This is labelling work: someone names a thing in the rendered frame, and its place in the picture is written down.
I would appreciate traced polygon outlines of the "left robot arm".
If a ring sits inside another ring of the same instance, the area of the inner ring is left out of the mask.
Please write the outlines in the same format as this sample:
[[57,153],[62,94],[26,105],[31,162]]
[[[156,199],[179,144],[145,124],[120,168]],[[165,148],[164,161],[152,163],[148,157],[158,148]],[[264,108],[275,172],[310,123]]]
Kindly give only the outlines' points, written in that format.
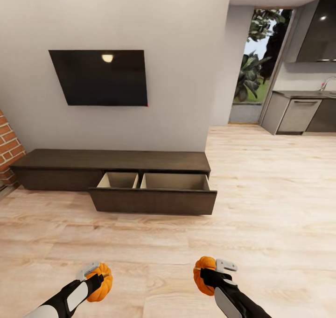
[[103,274],[86,278],[100,266],[92,261],[76,273],[76,280],[70,282],[47,302],[22,318],[71,318],[78,305],[101,287]]

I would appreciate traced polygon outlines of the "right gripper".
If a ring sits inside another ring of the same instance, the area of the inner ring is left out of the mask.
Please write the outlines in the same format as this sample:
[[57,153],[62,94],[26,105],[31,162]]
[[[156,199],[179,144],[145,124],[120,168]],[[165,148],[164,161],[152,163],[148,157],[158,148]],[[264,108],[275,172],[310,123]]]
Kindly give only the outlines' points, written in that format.
[[213,288],[215,288],[214,286],[214,282],[217,279],[217,277],[224,277],[227,279],[230,279],[232,281],[232,276],[226,273],[219,273],[217,271],[214,271],[212,269],[208,269],[208,268],[201,268],[201,273],[200,273],[200,277],[203,278],[204,283],[208,286],[211,286]]

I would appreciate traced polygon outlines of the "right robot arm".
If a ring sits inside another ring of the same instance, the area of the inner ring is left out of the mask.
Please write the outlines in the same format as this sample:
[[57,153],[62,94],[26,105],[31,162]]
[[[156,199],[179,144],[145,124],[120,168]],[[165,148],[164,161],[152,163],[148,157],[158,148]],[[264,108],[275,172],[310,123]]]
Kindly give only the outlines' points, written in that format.
[[224,269],[236,272],[238,267],[235,263],[216,259],[216,266],[215,270],[201,268],[200,277],[206,285],[215,289],[216,303],[227,318],[272,318],[261,306],[239,291],[231,275],[224,273]]

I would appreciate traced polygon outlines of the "pumpkin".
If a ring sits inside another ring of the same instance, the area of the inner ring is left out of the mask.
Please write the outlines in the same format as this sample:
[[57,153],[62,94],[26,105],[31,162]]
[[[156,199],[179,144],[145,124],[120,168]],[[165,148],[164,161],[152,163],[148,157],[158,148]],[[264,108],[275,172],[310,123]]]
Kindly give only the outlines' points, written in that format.
[[110,292],[112,288],[112,280],[113,276],[111,275],[111,270],[108,268],[107,264],[100,263],[100,266],[92,271],[89,275],[86,276],[87,279],[94,276],[95,274],[101,275],[103,274],[104,281],[101,283],[101,287],[94,291],[86,300],[88,302],[100,302],[102,301],[106,295]]
[[205,269],[216,269],[216,260],[210,256],[203,256],[200,260],[196,262],[196,266],[193,269],[194,280],[199,290],[202,293],[207,294],[207,296],[214,296],[215,289],[211,286],[208,286],[204,283],[204,279],[200,277],[201,268]]

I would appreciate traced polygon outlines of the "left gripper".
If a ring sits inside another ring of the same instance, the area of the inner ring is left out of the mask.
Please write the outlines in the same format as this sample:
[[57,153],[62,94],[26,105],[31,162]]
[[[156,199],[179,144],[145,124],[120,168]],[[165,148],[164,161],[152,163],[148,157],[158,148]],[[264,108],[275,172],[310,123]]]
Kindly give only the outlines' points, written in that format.
[[95,274],[94,276],[90,277],[89,279],[85,280],[84,282],[88,286],[88,295],[85,299],[87,299],[94,291],[101,287],[101,283],[104,281],[103,274],[98,275]]

